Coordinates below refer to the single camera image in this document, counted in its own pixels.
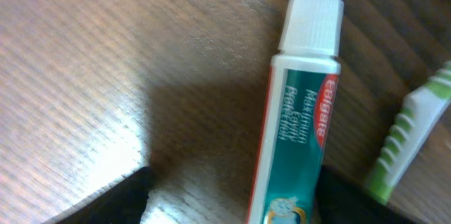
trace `white cap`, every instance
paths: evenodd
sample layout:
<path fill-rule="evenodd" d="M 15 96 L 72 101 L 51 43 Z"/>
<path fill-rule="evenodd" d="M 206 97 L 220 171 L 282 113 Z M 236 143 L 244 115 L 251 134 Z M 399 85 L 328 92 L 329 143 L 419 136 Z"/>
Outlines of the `white cap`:
<path fill-rule="evenodd" d="M 279 49 L 338 56 L 342 18 L 341 0 L 290 0 Z"/>

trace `wood grain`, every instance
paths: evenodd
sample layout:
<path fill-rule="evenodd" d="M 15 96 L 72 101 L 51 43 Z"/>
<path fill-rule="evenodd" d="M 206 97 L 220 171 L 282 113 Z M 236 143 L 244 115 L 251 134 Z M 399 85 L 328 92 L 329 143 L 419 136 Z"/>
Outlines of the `wood grain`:
<path fill-rule="evenodd" d="M 324 161 L 362 182 L 451 58 L 451 1 L 343 1 Z M 0 223 L 58 220 L 148 163 L 143 223 L 242 223 L 287 2 L 0 0 Z M 390 200 L 429 223 L 451 220 L 450 129 L 447 112 Z"/>

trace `green and white toothbrush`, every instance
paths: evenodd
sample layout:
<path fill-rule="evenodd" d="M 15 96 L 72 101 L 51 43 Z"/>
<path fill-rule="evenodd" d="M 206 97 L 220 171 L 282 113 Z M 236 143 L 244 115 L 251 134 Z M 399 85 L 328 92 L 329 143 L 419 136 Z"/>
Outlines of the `green and white toothbrush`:
<path fill-rule="evenodd" d="M 426 84 L 404 98 L 401 112 L 396 115 L 381 155 L 366 181 L 366 188 L 373 198 L 387 203 L 450 102 L 451 61 L 448 61 Z"/>

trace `wooden table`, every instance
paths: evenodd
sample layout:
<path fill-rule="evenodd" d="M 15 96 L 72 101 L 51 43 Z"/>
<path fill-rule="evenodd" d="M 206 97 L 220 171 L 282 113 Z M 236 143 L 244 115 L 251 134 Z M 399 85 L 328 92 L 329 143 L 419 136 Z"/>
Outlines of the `wooden table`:
<path fill-rule="evenodd" d="M 287 1 L 0 0 L 0 223 L 74 211 L 148 162 L 144 223 L 242 223 Z M 344 2 L 324 161 L 362 182 L 451 58 L 451 1 Z M 451 220 L 450 129 L 447 112 L 390 200 L 430 223 Z"/>

